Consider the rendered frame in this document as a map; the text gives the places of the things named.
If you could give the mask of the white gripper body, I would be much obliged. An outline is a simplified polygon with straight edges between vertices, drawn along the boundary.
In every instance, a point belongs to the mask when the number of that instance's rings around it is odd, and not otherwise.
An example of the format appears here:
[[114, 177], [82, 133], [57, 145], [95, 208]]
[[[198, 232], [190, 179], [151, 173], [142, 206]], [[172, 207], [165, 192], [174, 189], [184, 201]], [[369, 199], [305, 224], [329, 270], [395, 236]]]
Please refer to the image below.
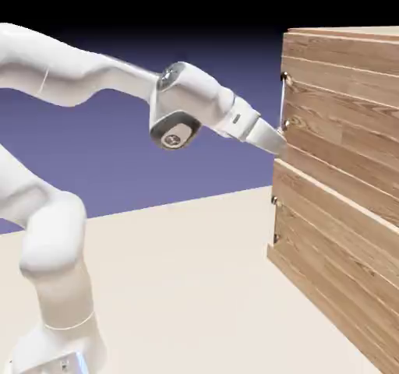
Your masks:
[[248, 143], [278, 156], [286, 147], [287, 140], [280, 130], [275, 129], [263, 118], [258, 118], [248, 134]]

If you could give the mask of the wooden cabinet door with knots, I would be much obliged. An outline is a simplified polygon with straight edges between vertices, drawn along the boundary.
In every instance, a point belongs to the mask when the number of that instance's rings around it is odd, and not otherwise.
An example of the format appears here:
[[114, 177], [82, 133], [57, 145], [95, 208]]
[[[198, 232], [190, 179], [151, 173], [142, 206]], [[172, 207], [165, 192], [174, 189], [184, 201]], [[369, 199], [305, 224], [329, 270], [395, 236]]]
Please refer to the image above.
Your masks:
[[284, 161], [399, 227], [399, 75], [285, 56]]

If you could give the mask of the light wooden cabinet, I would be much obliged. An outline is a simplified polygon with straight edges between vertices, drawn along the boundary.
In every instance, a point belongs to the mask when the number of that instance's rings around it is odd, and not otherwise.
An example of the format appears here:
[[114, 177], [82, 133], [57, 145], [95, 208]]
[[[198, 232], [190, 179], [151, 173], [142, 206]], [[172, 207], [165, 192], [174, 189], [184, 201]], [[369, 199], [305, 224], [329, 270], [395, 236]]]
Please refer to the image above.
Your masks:
[[399, 374], [399, 26], [291, 28], [268, 259]]

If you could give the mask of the plain wooden cabinet door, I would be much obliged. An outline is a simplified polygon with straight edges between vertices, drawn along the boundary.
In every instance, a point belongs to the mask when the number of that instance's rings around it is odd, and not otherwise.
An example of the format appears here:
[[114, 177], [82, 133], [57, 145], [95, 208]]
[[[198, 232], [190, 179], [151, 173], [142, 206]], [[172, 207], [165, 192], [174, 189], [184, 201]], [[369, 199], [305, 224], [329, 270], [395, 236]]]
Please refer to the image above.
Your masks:
[[399, 374], [399, 230], [283, 161], [267, 256], [382, 372]]

